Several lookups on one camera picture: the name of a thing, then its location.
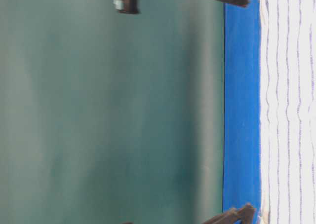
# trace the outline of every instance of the white striped towel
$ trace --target white striped towel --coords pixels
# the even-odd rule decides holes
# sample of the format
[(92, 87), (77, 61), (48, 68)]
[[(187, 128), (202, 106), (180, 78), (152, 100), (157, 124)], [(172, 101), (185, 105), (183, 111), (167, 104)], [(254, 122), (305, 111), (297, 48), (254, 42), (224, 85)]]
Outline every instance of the white striped towel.
[(260, 224), (316, 224), (316, 0), (260, 0)]

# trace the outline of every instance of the blue strip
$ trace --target blue strip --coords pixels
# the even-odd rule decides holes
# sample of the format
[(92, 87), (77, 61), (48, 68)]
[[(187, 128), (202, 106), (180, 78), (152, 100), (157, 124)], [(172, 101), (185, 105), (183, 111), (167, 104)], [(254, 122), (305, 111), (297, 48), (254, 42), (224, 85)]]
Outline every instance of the blue strip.
[(259, 0), (225, 6), (225, 157), (223, 211), (260, 208)]

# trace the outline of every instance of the white cloth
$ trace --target white cloth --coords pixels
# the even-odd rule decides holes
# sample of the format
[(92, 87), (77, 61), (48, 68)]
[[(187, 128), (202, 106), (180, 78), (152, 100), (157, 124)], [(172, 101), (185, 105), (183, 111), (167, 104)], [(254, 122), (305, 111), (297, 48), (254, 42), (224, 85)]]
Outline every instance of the white cloth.
[(315, 0), (260, 0), (260, 17), (258, 223), (316, 223)]

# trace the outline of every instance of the green surface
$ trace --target green surface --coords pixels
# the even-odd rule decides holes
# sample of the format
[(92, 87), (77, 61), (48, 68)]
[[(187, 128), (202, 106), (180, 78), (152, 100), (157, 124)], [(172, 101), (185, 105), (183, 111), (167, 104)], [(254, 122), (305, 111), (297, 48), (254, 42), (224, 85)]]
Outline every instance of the green surface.
[(0, 222), (221, 212), (223, 5), (0, 0)]

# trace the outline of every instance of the green backdrop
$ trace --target green backdrop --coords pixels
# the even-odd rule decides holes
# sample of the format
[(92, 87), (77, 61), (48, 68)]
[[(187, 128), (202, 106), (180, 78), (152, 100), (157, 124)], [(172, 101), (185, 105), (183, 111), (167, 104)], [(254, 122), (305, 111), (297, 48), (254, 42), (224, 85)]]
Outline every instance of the green backdrop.
[(222, 211), (223, 5), (0, 0), (0, 222)]

